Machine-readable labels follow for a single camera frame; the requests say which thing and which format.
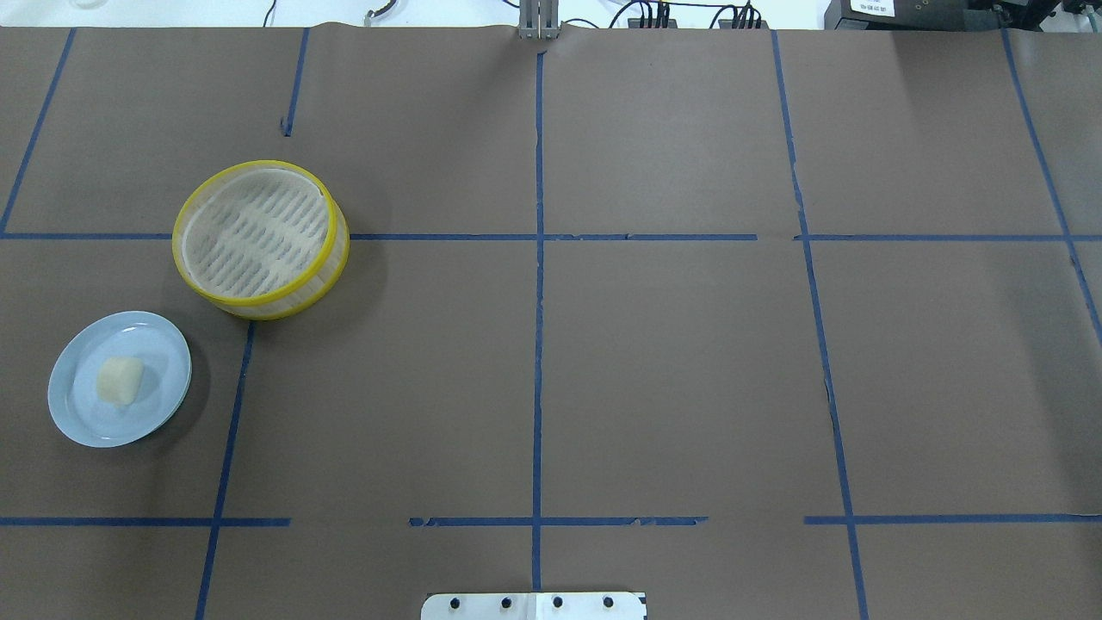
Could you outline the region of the white steamed bun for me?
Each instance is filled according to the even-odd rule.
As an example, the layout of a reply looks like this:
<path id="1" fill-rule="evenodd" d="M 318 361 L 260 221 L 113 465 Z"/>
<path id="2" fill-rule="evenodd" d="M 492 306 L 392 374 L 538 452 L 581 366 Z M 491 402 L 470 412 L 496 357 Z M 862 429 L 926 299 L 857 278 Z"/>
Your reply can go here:
<path id="1" fill-rule="evenodd" d="M 96 395 L 114 406 L 133 404 L 143 381 L 145 365 L 136 356 L 107 357 L 96 376 Z"/>

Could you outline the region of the black desktop box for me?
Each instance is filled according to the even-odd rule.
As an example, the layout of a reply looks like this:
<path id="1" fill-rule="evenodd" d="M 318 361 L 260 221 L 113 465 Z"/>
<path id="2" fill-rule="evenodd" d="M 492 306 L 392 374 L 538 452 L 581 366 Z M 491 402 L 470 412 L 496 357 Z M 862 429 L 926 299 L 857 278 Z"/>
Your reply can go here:
<path id="1" fill-rule="evenodd" d="M 1006 28 L 992 1 L 830 1 L 824 30 L 981 32 Z"/>

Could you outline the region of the light blue plate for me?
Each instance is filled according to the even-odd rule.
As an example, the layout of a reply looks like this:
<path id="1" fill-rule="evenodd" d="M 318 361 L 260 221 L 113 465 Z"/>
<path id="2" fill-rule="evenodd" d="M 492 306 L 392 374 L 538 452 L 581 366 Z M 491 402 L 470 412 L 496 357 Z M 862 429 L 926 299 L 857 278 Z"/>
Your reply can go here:
<path id="1" fill-rule="evenodd" d="M 117 356 L 145 365 L 129 406 L 102 403 L 96 393 L 100 365 Z M 145 311 L 114 313 L 75 335 L 56 358 L 47 383 L 50 415 L 63 435 L 83 446 L 125 446 L 173 416 L 190 391 L 190 346 L 172 322 Z"/>

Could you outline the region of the aluminium frame post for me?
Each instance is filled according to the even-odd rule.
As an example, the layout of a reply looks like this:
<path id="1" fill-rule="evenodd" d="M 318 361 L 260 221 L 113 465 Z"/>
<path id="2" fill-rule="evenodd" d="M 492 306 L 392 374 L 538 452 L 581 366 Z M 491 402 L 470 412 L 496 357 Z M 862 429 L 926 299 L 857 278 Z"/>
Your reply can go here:
<path id="1" fill-rule="evenodd" d="M 553 40 L 561 33 L 558 0 L 520 0 L 518 35 L 521 40 Z"/>

